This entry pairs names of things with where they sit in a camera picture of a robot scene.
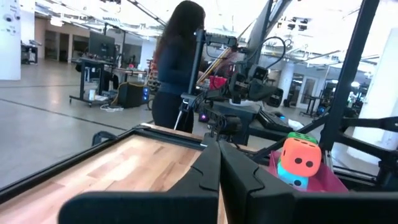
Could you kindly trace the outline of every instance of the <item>ceiling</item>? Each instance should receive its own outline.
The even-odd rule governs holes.
[[[174,8],[182,0],[121,0],[121,4],[114,2],[102,2],[100,0],[36,0],[38,4],[49,4],[49,2],[62,2],[68,7],[60,4],[50,4],[50,11],[63,12],[84,17],[91,16],[95,24],[103,26],[104,19],[138,37],[148,38],[161,34],[163,25],[171,16]],[[267,0],[192,0],[199,3],[206,11],[206,29],[210,32],[239,35],[248,24],[261,12]],[[339,68],[345,57],[345,50],[349,44],[351,34],[358,16],[362,0],[292,0],[285,10],[279,25],[275,26],[271,35],[290,39],[291,49],[298,49],[294,54],[287,57],[306,66],[312,67],[336,67]],[[388,23],[397,23],[396,20],[386,19],[396,16],[396,0],[382,0],[373,22],[368,37],[368,43],[359,70],[372,72],[374,64],[378,61],[389,26]],[[306,20],[306,29],[301,28],[302,22]],[[81,21],[84,26],[91,26],[88,21]],[[243,37],[249,37],[251,28]]]

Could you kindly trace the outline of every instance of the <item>blue die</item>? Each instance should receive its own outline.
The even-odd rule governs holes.
[[[286,184],[301,188],[307,189],[308,187],[308,177],[301,177],[287,172],[283,167],[282,163],[278,162],[277,166],[278,177],[280,180],[283,180]]]

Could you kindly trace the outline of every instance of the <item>wooden board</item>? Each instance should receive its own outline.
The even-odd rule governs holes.
[[[92,190],[166,191],[184,176],[200,153],[131,136],[0,205],[0,223],[57,223],[65,201]],[[218,223],[226,223],[222,196],[220,202]]]

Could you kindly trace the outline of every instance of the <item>orange die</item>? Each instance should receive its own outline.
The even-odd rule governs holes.
[[[314,143],[297,139],[286,139],[282,148],[282,167],[291,174],[311,177],[321,164],[321,149]]]

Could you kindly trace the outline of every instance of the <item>long dark hair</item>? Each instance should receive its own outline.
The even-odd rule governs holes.
[[[162,37],[157,43],[155,62],[162,53],[165,45],[176,38],[180,38],[186,49],[195,51],[194,32],[203,28],[205,23],[205,10],[192,1],[182,1],[169,19]]]

